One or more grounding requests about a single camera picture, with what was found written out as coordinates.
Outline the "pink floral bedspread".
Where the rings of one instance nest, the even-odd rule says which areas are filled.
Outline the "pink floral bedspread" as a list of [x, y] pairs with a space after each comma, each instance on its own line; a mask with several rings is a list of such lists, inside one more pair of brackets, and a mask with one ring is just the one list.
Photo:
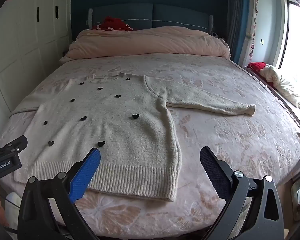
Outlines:
[[197, 87], [242, 103], [253, 103], [253, 116], [222, 116], [171, 108], [182, 168], [176, 200], [162, 202], [88, 191], [77, 207], [94, 233], [121, 239], [179, 236], [210, 226], [224, 201], [219, 199], [200, 161], [208, 146], [219, 159], [246, 176], [273, 177], [286, 183], [300, 171], [300, 122], [260, 81], [224, 58], [148, 54], [75, 60], [63, 64], [39, 86], [69, 79], [117, 73], [147, 75]]

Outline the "white wardrobe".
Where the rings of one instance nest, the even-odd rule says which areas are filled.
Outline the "white wardrobe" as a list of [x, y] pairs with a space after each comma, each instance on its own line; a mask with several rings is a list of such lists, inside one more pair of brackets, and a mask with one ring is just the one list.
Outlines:
[[4, 0], [0, 8], [0, 132], [59, 67], [71, 43], [71, 0]]

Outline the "teal padded headboard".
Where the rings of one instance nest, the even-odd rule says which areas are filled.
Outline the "teal padded headboard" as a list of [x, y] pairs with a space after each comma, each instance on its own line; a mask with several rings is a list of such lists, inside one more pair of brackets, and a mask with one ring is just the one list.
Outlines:
[[88, 10], [87, 25], [91, 29], [107, 17], [119, 18], [135, 30], [163, 26], [179, 26], [211, 34], [213, 16], [192, 9], [152, 3], [104, 5]]

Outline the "blue curtain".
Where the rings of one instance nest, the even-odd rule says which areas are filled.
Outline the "blue curtain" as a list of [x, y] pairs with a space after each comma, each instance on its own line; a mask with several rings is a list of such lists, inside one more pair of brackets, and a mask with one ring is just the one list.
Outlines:
[[239, 62], [249, 16], [249, 0], [228, 0], [227, 43], [231, 60]]

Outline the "red cloth on sill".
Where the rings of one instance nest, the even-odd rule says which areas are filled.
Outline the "red cloth on sill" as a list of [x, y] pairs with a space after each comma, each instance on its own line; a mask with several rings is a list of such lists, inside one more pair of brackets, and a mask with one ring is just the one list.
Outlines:
[[264, 69], [266, 67], [265, 62], [252, 62], [247, 65], [247, 68], [252, 71], [253, 74], [255, 74], [257, 77], [259, 77], [262, 81], [266, 82], [268, 85], [270, 85], [271, 88], [274, 88], [273, 83], [267, 81], [261, 74], [260, 70]]

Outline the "pink folded duvet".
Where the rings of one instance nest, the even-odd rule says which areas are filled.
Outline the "pink folded duvet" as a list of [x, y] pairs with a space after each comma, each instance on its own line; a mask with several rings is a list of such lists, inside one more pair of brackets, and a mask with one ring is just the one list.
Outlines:
[[166, 26], [133, 31], [84, 30], [60, 62], [156, 53], [231, 57], [222, 39], [199, 30]]

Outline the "white cloth on sill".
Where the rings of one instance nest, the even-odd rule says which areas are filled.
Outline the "white cloth on sill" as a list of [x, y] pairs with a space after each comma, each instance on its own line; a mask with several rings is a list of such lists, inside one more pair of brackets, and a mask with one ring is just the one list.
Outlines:
[[288, 78], [286, 74], [279, 68], [266, 64], [259, 71], [259, 74], [266, 79], [267, 82], [273, 84], [273, 87], [291, 104], [300, 109], [300, 92], [296, 87], [296, 83]]

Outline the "cream knit heart sweater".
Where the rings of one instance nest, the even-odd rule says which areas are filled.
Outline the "cream knit heart sweater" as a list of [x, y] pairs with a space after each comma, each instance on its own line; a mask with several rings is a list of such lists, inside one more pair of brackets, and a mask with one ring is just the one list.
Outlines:
[[172, 202], [181, 149], [170, 107], [227, 115], [253, 115], [240, 103], [181, 83], [120, 73], [71, 79], [33, 92], [15, 109], [35, 111], [25, 131], [27, 148], [15, 181], [52, 178], [93, 148], [101, 163], [90, 188], [99, 192]]

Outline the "red pillow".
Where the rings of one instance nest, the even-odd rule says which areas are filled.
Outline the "red pillow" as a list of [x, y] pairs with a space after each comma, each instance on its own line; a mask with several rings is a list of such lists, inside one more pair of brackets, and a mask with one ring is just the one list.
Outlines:
[[133, 28], [127, 23], [123, 22], [120, 18], [113, 18], [107, 16], [101, 23], [96, 23], [92, 29], [104, 31], [132, 31]]

